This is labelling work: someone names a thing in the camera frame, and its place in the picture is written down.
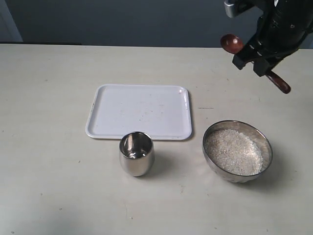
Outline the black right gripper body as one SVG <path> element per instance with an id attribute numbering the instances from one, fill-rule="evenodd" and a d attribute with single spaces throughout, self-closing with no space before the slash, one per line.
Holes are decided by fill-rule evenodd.
<path id="1" fill-rule="evenodd" d="M 311 0 L 264 1 L 266 8 L 259 18 L 257 31 L 248 41 L 257 56 L 275 55 L 276 61 L 296 52 L 313 32 Z"/>

